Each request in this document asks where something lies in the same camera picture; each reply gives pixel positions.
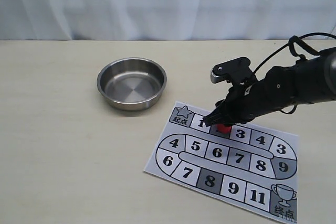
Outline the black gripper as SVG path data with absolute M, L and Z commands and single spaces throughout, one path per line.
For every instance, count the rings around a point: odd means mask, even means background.
M 216 109 L 203 117 L 206 126 L 240 123 L 295 105 L 295 72 L 291 67 L 272 67 L 257 82 L 231 87 L 225 99 L 215 103 Z

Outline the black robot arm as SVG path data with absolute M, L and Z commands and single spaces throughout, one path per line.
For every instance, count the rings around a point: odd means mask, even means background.
M 261 80 L 249 65 L 248 58 L 239 57 L 212 68 L 212 83 L 227 81 L 232 87 L 203 118 L 206 126 L 245 124 L 289 106 L 335 100 L 335 52 L 323 51 L 291 67 L 274 66 Z

